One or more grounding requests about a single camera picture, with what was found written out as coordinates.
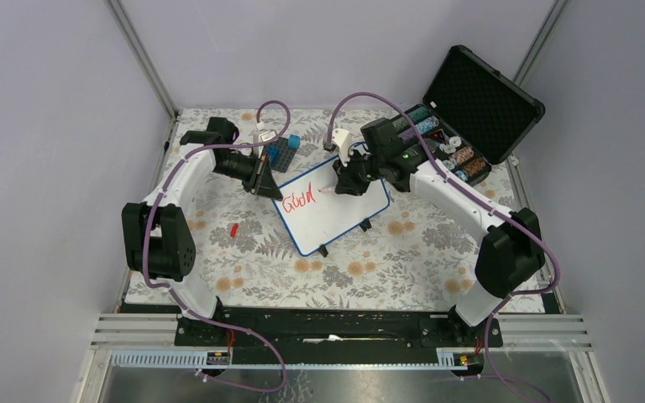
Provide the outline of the red marker cap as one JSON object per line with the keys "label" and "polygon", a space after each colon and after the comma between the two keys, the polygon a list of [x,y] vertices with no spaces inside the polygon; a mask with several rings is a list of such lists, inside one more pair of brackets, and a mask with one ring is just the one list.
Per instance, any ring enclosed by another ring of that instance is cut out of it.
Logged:
{"label": "red marker cap", "polygon": [[231,227],[231,231],[230,231],[230,237],[231,237],[231,238],[235,238],[235,237],[236,237],[237,232],[238,232],[238,229],[239,229],[239,225],[238,225],[237,223],[235,223],[235,224]]}

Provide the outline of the blue framed whiteboard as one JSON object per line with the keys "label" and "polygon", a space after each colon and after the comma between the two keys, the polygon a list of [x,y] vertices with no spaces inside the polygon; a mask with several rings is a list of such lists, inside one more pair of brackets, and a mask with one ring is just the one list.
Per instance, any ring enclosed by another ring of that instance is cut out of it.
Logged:
{"label": "blue framed whiteboard", "polygon": [[370,220],[391,205],[384,181],[374,181],[362,196],[319,193],[333,188],[337,176],[332,157],[313,166],[280,186],[282,201],[274,201],[291,241],[303,257],[317,252],[322,243],[335,241],[354,229],[365,218]]}

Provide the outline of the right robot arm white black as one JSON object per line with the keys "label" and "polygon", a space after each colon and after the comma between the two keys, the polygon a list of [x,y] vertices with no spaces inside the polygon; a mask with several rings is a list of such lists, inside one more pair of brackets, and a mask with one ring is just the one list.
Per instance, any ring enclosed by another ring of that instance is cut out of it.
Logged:
{"label": "right robot arm white black", "polygon": [[412,139],[400,138],[387,118],[362,128],[367,151],[354,149],[351,135],[328,128],[325,148],[337,151],[333,167],[335,193],[362,196],[374,181],[385,180],[449,215],[479,245],[476,281],[449,311],[448,335],[468,346],[481,334],[481,323],[497,312],[518,288],[545,264],[537,215],[528,208],[512,211],[483,196],[443,165],[436,145],[414,129]]}

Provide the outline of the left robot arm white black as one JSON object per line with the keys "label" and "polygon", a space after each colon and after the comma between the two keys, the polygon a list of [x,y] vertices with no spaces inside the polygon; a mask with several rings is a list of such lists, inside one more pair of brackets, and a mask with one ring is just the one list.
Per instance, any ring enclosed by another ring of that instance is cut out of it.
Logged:
{"label": "left robot arm white black", "polygon": [[180,141],[182,157],[141,202],[122,210],[128,267],[139,272],[151,289],[168,293],[188,318],[197,319],[195,334],[208,345],[224,340],[227,323],[215,315],[220,300],[190,274],[197,247],[186,211],[211,174],[240,181],[254,196],[282,199],[268,158],[242,154],[239,129],[226,118],[210,118],[205,130],[190,130]]}

